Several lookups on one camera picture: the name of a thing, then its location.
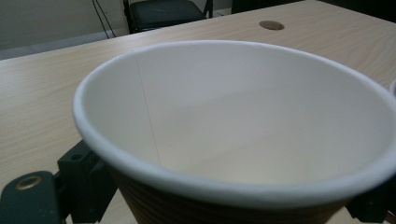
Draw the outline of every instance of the wooden table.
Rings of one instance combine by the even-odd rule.
[[[260,21],[285,29],[266,30]],[[396,78],[396,24],[317,1],[303,1],[0,61],[0,189],[56,161],[80,136],[72,119],[78,83],[99,64],[145,46],[231,39],[300,49],[350,66],[384,87]],[[117,193],[101,223],[135,223]],[[359,223],[343,210],[329,223]]]

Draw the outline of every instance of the brown cup exterior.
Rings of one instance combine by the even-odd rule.
[[[139,224],[324,224],[349,201],[288,209],[235,207],[165,192],[109,169]]]

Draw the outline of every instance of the floor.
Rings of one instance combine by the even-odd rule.
[[[213,17],[221,17],[231,14],[230,8],[224,8],[220,10],[213,11]],[[53,42],[47,42],[42,44],[35,44],[31,46],[19,47],[15,49],[4,49],[0,50],[0,60],[10,59],[21,57],[30,54],[36,54],[40,52],[55,50],[55,49],[64,49],[68,47],[73,47],[82,44],[88,44],[91,42],[96,42],[99,40],[107,39],[106,34],[104,32],[84,35],[84,36],[77,36],[68,39],[62,39]]]

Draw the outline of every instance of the cup rim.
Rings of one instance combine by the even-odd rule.
[[[103,67],[120,59],[144,52],[145,50],[200,44],[256,45],[257,47],[279,49],[288,53],[303,55],[321,61],[322,63],[329,63],[332,66],[336,66],[338,69],[346,71],[353,77],[364,81],[364,83],[378,94],[389,105],[389,108],[394,111],[392,122],[396,124],[396,101],[389,92],[367,76],[340,63],[297,49],[289,49],[263,43],[230,40],[192,40],[165,43],[137,49],[103,63],[89,73],[79,84],[73,101],[74,121],[87,145],[104,159],[104,161],[117,170],[156,189],[208,203],[225,203],[249,208],[292,208],[342,201],[372,189],[395,175],[396,136],[393,138],[387,152],[373,161],[370,165],[364,167],[360,172],[316,182],[287,186],[258,185],[226,182],[186,175],[177,171],[165,169],[160,165],[143,161],[107,141],[95,130],[93,125],[89,123],[87,115],[84,112],[83,96],[87,86],[90,85],[92,80],[100,76],[100,70]]]

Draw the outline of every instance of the black bracket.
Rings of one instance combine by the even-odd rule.
[[[363,223],[382,223],[384,220],[396,223],[396,175],[353,199],[346,209],[352,217]]]
[[[80,141],[58,160],[59,172],[23,175],[3,189],[1,224],[100,221],[117,186],[99,159]]]

